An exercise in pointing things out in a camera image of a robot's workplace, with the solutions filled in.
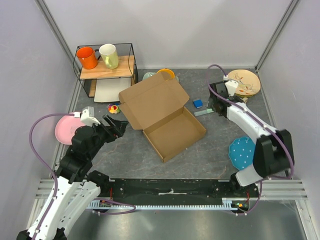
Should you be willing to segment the brown cardboard box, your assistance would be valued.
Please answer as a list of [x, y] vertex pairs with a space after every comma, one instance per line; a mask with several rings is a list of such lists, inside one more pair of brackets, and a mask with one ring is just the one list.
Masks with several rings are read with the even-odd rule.
[[206, 134], [205, 127], [186, 108], [190, 97], [165, 72], [142, 80], [118, 95], [120, 110], [134, 130], [141, 130], [166, 163]]

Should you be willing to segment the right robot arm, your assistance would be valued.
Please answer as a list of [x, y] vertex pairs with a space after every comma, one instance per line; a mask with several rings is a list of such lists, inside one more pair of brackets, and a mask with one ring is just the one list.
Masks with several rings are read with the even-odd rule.
[[252, 164], [238, 171], [229, 191], [235, 197], [242, 196], [247, 186], [275, 174], [290, 170], [294, 173], [292, 137], [288, 130], [278, 130], [257, 117], [238, 96], [229, 91], [236, 89], [233, 80], [209, 83], [210, 102], [214, 111], [240, 127], [255, 144]]

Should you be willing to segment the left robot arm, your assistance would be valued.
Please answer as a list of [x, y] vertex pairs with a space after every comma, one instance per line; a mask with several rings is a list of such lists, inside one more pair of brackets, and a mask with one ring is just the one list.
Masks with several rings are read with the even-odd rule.
[[43, 209], [29, 229], [18, 233], [19, 240], [65, 240], [72, 227], [96, 197], [110, 191], [109, 177], [89, 172], [92, 160], [106, 143], [114, 142], [126, 131], [128, 121], [103, 116], [108, 125], [92, 119], [91, 125], [77, 128], [57, 171]]

